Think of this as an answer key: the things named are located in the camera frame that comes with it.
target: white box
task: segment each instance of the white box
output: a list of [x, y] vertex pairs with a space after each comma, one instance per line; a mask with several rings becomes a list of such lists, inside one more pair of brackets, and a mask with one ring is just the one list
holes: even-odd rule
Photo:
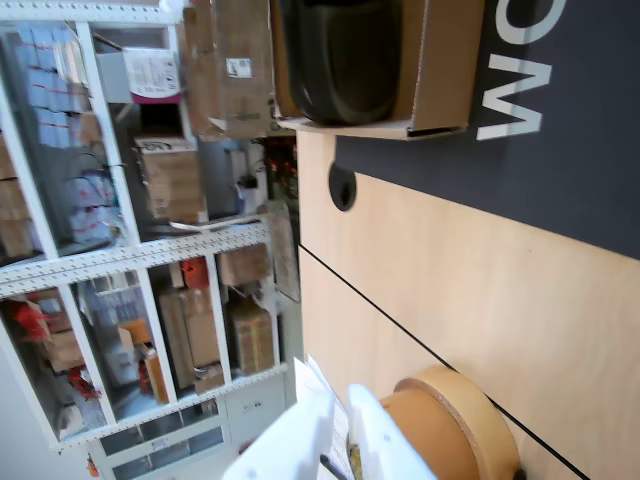
[[260, 435], [285, 410], [284, 375], [225, 395], [231, 443], [240, 446]]
[[125, 48], [123, 55], [135, 103], [180, 102], [180, 75], [174, 52], [162, 48]]

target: roll of tape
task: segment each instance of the roll of tape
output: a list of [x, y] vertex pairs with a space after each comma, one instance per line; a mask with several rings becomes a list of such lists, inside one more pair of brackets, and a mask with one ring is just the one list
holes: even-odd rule
[[500, 412], [473, 382], [432, 367], [381, 401], [440, 479], [513, 480], [520, 456]]

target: brown cardboard box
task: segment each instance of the brown cardboard box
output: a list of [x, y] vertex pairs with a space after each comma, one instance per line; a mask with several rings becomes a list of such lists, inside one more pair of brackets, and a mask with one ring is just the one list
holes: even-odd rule
[[33, 253], [31, 220], [0, 221], [0, 241], [8, 257], [22, 257]]
[[280, 124], [301, 131], [408, 140], [469, 124], [484, 0], [401, 0], [398, 94], [388, 119], [325, 127], [301, 116], [291, 99], [279, 0], [270, 0]]
[[264, 243], [220, 254], [220, 281], [236, 287], [261, 280], [269, 273], [269, 256]]
[[204, 211], [196, 148], [182, 138], [136, 138], [156, 218], [197, 222]]
[[160, 358], [155, 349], [152, 348], [145, 352], [144, 365], [147, 367], [153, 396], [156, 397], [158, 403], [169, 403], [169, 395], [167, 395], [167, 388], [162, 377]]
[[208, 288], [169, 288], [160, 294], [160, 307], [178, 385], [185, 388], [195, 381], [194, 367], [220, 361], [211, 295]]
[[118, 329], [126, 330], [131, 335], [131, 342], [134, 345], [140, 345], [142, 343], [152, 343], [151, 335], [149, 335], [149, 329], [147, 329], [147, 322], [144, 318], [137, 318], [129, 322], [124, 322], [118, 325]]
[[193, 366], [205, 367], [220, 361], [216, 325], [208, 288], [187, 288], [178, 294], [187, 326]]
[[275, 126], [268, 3], [196, 0], [195, 8], [186, 8], [183, 15], [194, 131], [231, 138], [267, 136]]
[[0, 134], [0, 180], [15, 178], [16, 171], [13, 169], [13, 162], [4, 142], [4, 136]]
[[273, 337], [271, 317], [252, 301], [231, 309], [236, 331], [240, 369], [245, 375], [273, 367]]
[[17, 179], [0, 181], [0, 220], [26, 220], [30, 218]]
[[160, 294], [160, 309], [167, 332], [173, 366], [178, 377], [178, 386], [186, 388], [189, 385], [193, 385], [195, 373], [187, 327], [176, 289], [170, 288]]
[[44, 343], [44, 351], [46, 358], [51, 362], [51, 367], [56, 372], [84, 365], [76, 336], [71, 330], [52, 334], [51, 341]]

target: black mat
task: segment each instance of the black mat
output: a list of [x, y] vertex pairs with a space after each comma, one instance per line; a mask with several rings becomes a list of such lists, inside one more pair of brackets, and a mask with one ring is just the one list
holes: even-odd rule
[[[337, 164], [640, 259], [640, 4], [567, 0], [546, 36], [514, 46], [496, 31], [497, 3], [486, 5], [469, 129], [340, 137]], [[551, 3], [511, 0], [509, 19], [531, 25]], [[518, 121], [482, 107], [485, 90], [524, 77], [489, 69], [492, 53], [551, 65], [548, 85], [505, 97], [542, 113], [539, 132], [476, 140], [480, 126]]]

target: black speaker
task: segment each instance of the black speaker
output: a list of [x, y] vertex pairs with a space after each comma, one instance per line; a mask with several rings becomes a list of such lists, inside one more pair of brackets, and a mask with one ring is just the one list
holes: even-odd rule
[[280, 0], [293, 101], [318, 123], [388, 115], [400, 67], [393, 0]]

